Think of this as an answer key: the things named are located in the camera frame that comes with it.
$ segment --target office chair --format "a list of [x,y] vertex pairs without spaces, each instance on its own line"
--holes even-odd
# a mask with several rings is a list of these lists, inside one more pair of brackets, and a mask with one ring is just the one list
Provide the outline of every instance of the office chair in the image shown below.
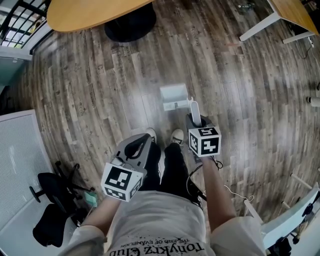
[[46,207],[40,221],[32,231],[33,237],[45,247],[48,245],[60,247],[62,245],[65,223],[69,217],[76,226],[79,226],[87,216],[87,210],[77,207],[74,202],[74,199],[82,199],[74,189],[95,190],[93,187],[86,189],[72,183],[75,171],[80,168],[79,164],[73,167],[68,178],[60,168],[61,163],[58,161],[55,165],[60,175],[50,172],[39,173],[38,180],[42,190],[35,192],[31,186],[29,187],[39,203],[41,202],[39,197],[44,194],[52,202]]

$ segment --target fiducial marker cube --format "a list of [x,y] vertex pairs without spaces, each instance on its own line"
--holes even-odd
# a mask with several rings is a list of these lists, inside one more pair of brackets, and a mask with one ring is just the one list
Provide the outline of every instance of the fiducial marker cube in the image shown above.
[[106,195],[129,202],[142,186],[143,178],[142,172],[107,162],[102,175],[101,187]]
[[189,148],[200,158],[219,155],[221,149],[219,127],[189,129]]

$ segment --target round table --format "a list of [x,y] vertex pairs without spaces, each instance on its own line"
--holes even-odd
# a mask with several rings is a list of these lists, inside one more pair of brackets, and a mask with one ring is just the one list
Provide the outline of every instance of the round table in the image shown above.
[[152,0],[52,0],[48,25],[55,31],[74,32],[105,23],[112,40],[130,42],[147,34],[156,23]]

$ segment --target shoe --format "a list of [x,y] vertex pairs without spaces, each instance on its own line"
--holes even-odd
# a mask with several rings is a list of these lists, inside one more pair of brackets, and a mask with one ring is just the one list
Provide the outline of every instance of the shoe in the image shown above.
[[171,143],[178,143],[182,145],[184,142],[184,131],[181,129],[175,129],[171,135]]
[[154,129],[148,128],[145,130],[146,134],[149,134],[151,136],[152,141],[157,144],[157,135]]

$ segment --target forearm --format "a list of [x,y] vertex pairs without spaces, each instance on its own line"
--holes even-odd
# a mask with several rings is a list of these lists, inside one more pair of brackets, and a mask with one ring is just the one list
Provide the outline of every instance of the forearm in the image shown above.
[[202,159],[203,178],[211,231],[237,216],[215,163],[208,157]]
[[107,196],[81,226],[95,226],[106,236],[121,201]]

